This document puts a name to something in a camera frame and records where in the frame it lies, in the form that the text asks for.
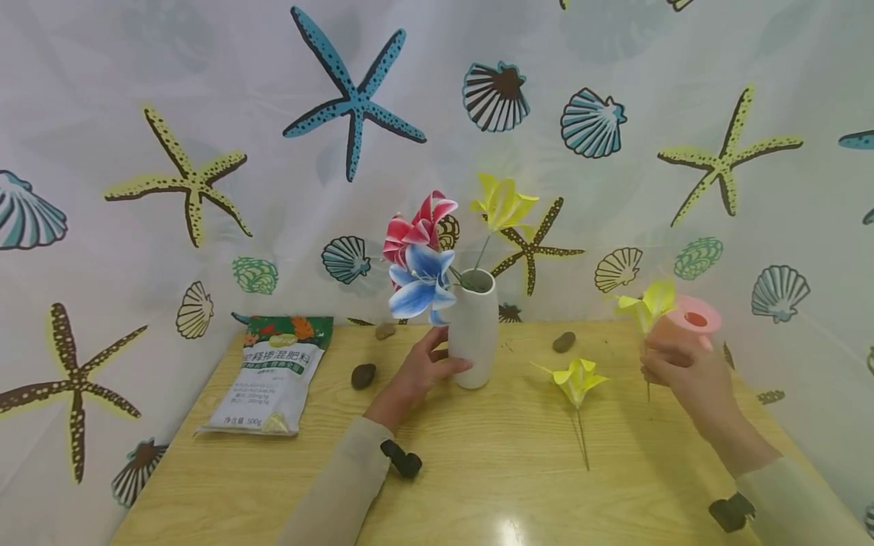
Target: blue starfish print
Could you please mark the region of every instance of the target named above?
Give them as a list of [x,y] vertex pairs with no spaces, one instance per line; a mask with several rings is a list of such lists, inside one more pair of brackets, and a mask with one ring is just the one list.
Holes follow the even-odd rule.
[[294,123],[282,131],[282,136],[292,138],[305,135],[328,121],[341,115],[348,115],[350,121],[349,141],[346,144],[346,180],[349,182],[352,182],[352,178],[355,177],[355,171],[358,168],[364,120],[373,121],[381,128],[387,129],[395,135],[408,138],[413,142],[422,143],[426,141],[425,133],[422,133],[397,115],[392,114],[371,100],[371,97],[379,89],[392,64],[394,64],[395,59],[398,58],[400,48],[404,46],[404,41],[406,40],[404,29],[398,29],[397,32],[392,34],[392,37],[385,43],[383,50],[379,52],[376,60],[373,61],[371,69],[367,71],[358,87],[355,87],[349,71],[346,70],[346,65],[343,64],[343,60],[340,59],[336,49],[334,49],[328,37],[322,32],[322,29],[297,6],[291,9],[291,17],[294,18],[303,41],[316,54],[325,72],[333,80],[336,88],[340,90],[343,98],[329,100],[313,108],[297,118]]

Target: hand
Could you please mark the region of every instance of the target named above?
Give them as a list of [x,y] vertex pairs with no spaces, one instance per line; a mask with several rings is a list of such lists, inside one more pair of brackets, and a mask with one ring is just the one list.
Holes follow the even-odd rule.
[[743,419],[728,364],[695,345],[647,341],[641,372],[650,383],[670,387],[701,435],[708,439],[725,421]]
[[781,457],[740,411],[732,374],[721,356],[694,345],[647,342],[644,378],[670,387],[698,433],[710,442],[735,478]]
[[447,349],[437,349],[448,339],[448,328],[431,328],[413,345],[398,373],[373,399],[364,416],[395,434],[410,410],[422,403],[437,383],[470,370],[472,362],[448,358]]

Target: white vase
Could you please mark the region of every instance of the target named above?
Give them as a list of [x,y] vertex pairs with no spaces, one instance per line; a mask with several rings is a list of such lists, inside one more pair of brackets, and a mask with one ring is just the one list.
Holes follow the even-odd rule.
[[497,350],[497,290],[495,278],[482,269],[468,269],[461,278],[481,292],[455,286],[457,302],[447,312],[449,355],[466,358],[474,367],[455,376],[464,389],[479,389],[491,377]]

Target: wooden table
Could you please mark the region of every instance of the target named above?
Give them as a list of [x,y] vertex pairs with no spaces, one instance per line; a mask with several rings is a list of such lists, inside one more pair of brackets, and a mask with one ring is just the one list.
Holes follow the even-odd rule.
[[[114,537],[135,544],[273,544],[349,422],[360,415],[427,327],[336,330],[309,387],[297,438],[200,434],[241,362],[241,337],[201,393],[170,450]],[[552,340],[577,334],[558,355]],[[435,389],[398,442],[425,465],[414,481],[392,470],[358,544],[756,544],[726,535],[708,505],[734,493],[731,477],[669,391],[639,371],[628,322],[501,325],[494,374],[480,390]],[[572,407],[537,362],[556,370],[575,357],[611,381],[583,405],[592,470],[586,471]],[[350,387],[360,363],[378,366],[367,390]],[[734,378],[744,413],[782,452],[807,465],[756,397]]]

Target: brown pebble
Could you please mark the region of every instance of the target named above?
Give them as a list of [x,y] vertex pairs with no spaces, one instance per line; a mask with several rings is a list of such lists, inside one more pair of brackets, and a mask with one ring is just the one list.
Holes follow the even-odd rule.
[[377,326],[377,331],[375,333],[378,340],[382,341],[386,337],[392,337],[398,329],[394,327],[394,324],[390,322],[383,322],[379,326]]
[[366,389],[373,383],[377,375],[377,365],[372,363],[360,364],[352,371],[352,388],[355,390]]
[[577,341],[577,336],[573,332],[565,332],[552,342],[552,350],[557,353],[566,353],[571,350],[575,341]]

